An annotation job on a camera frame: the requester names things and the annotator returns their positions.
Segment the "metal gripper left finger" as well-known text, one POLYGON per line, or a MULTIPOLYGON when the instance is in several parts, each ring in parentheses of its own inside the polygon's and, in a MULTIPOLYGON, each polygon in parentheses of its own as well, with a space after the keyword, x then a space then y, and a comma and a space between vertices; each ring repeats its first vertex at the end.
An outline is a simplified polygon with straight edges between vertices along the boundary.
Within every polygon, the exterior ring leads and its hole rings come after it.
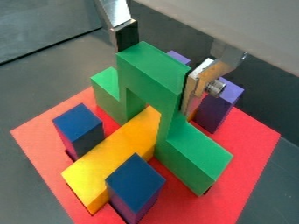
POLYGON ((127 0, 94 0, 107 23, 111 43, 116 52, 139 43, 138 21, 132 19, 127 0))

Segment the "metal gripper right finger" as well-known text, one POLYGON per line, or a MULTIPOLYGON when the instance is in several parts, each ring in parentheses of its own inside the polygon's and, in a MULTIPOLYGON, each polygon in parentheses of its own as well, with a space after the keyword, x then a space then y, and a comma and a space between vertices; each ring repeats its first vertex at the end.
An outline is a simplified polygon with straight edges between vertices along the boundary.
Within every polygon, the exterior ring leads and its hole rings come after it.
POLYGON ((237 69, 247 53, 235 46, 214 39, 210 49, 214 59, 206 61, 187 74, 180 111, 188 119, 192 119, 195 109, 202 103, 203 93, 219 97, 226 84, 219 77, 237 69))

